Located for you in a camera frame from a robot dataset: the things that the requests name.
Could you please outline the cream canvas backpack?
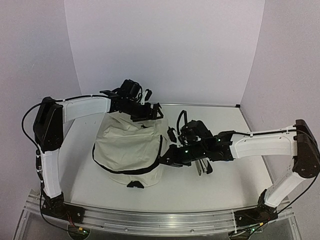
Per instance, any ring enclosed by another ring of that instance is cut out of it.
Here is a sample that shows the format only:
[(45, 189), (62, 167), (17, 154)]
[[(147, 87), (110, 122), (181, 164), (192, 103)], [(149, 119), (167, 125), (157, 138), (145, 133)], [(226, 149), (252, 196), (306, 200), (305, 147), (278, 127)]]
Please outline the cream canvas backpack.
[(107, 113), (95, 138), (92, 159), (119, 184), (154, 186), (164, 170), (158, 158), (169, 148), (168, 128), (166, 117), (134, 122), (128, 114)]

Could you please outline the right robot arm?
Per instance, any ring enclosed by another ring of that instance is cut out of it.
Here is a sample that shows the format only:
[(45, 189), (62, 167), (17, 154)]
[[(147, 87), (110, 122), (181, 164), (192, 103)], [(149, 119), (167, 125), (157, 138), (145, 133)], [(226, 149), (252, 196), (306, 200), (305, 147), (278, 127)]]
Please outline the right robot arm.
[[(178, 115), (187, 111), (189, 120), (201, 120), (213, 134), (222, 131), (249, 131), (237, 107), (164, 105), (169, 125), (175, 127)], [(261, 192), (281, 178), (293, 163), (287, 155), (251, 156), (229, 162), (212, 163), (213, 173), (199, 176), (195, 166), (166, 167), (156, 185), (160, 210), (203, 212), (251, 207)]]

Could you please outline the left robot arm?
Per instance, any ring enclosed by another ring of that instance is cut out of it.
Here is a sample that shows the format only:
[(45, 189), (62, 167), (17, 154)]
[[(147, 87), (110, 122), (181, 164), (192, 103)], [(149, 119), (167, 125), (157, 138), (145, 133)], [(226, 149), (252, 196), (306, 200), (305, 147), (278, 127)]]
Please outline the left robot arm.
[(57, 197), (63, 194), (59, 174), (59, 154), (68, 132), (67, 123), (97, 114), (125, 113), (133, 122), (160, 120), (164, 117), (159, 103), (150, 103), (153, 92), (126, 79), (113, 90), (101, 90), (99, 94), (87, 94), (65, 99), (47, 96), (27, 112), (38, 109), (33, 123), (33, 137), (29, 140), (36, 147), (35, 167), (45, 195), (51, 199), (48, 210), (57, 218), (67, 213), (67, 206)]

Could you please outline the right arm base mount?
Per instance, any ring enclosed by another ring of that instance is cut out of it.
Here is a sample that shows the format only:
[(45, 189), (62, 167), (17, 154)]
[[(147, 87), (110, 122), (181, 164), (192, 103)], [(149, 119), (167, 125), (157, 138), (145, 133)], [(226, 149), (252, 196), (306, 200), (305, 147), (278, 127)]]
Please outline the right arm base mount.
[(277, 208), (265, 204), (265, 191), (259, 196), (257, 206), (238, 210), (234, 213), (237, 227), (267, 223), (278, 218)]

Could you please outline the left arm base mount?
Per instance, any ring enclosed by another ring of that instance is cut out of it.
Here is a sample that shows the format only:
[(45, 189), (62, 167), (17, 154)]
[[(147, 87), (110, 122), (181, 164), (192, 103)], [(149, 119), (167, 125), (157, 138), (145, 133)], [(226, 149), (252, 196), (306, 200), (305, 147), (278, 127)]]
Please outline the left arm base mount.
[(52, 198), (44, 194), (41, 212), (46, 216), (68, 221), (71, 224), (81, 224), (84, 219), (85, 209), (80, 206), (65, 203), (63, 193)]

